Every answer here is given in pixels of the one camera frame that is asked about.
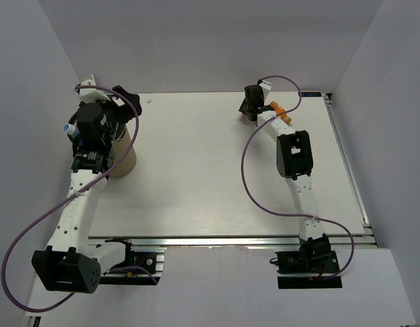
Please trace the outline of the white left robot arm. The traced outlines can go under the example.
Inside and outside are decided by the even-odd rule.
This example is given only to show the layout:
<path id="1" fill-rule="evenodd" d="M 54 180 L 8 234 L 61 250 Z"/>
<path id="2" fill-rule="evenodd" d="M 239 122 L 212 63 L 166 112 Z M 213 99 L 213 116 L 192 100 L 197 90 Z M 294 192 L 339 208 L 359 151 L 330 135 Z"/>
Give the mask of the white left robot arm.
<path id="1" fill-rule="evenodd" d="M 79 108 L 65 126 L 73 154 L 71 200 L 64 205 L 46 248 L 35 251 L 31 263 L 48 291 L 91 294 L 111 268 L 127 272 L 135 266 L 130 243 L 107 240 L 90 246 L 88 237 L 110 170 L 121 158 L 114 143 L 127 122 L 141 115 L 142 107 L 139 95 L 120 85 L 107 91 L 87 83 L 78 92 Z"/>

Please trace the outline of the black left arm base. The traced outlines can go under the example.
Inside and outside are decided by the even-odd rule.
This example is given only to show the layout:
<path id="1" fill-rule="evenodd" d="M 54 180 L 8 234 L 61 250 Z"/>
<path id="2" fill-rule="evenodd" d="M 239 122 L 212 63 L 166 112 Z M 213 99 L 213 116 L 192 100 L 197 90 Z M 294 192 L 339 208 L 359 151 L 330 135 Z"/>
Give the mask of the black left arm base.
<path id="1" fill-rule="evenodd" d="M 142 249 L 131 240 L 110 238 L 104 244 L 125 246 L 125 257 L 100 278 L 101 285 L 156 285 L 161 278 L 161 252 Z"/>

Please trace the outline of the blue label bottle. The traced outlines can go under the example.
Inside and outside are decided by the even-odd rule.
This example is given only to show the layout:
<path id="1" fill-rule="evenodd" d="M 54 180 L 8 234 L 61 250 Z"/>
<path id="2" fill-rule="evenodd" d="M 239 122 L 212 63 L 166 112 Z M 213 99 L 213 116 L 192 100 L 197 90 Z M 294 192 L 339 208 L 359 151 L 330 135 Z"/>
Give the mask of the blue label bottle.
<path id="1" fill-rule="evenodd" d="M 67 123 L 64 125 L 63 131 L 67 134 L 67 137 L 73 144 L 80 144 L 80 131 L 76 125 Z"/>

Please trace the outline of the orange juice bottle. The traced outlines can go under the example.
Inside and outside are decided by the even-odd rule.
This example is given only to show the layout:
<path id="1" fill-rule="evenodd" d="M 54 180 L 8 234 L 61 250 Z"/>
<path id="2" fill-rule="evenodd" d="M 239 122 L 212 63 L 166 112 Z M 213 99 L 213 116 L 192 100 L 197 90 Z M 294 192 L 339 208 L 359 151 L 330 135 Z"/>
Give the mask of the orange juice bottle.
<path id="1" fill-rule="evenodd" d="M 270 103 L 270 107 L 274 110 L 274 112 L 278 115 L 278 117 L 286 124 L 290 125 L 291 118 L 287 115 L 286 110 L 277 104 L 275 101 Z"/>

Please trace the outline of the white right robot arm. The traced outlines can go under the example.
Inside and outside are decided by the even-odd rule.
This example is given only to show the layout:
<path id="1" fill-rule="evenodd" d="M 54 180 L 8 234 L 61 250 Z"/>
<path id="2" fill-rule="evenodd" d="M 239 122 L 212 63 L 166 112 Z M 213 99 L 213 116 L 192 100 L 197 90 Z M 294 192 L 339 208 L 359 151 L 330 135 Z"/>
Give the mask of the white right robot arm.
<path id="1" fill-rule="evenodd" d="M 276 102 L 265 105 L 270 90 L 268 82 L 246 86 L 239 111 L 276 142 L 276 167 L 290 189 L 299 217 L 300 249 L 294 262 L 308 272 L 320 274 L 331 255 L 331 245 L 317 218 L 310 137 L 307 131 L 291 126 L 291 118 Z"/>

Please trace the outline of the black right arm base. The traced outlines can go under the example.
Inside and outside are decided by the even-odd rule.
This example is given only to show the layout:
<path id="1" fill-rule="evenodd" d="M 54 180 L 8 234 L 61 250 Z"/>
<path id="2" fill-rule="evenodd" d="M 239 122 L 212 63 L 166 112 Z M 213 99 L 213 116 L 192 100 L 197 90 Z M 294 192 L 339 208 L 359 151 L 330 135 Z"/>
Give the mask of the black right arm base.
<path id="1" fill-rule="evenodd" d="M 277 251 L 269 263 L 276 267 L 280 290 L 342 289 L 340 276 L 329 278 L 340 271 L 335 251 L 313 261 L 300 250 Z"/>

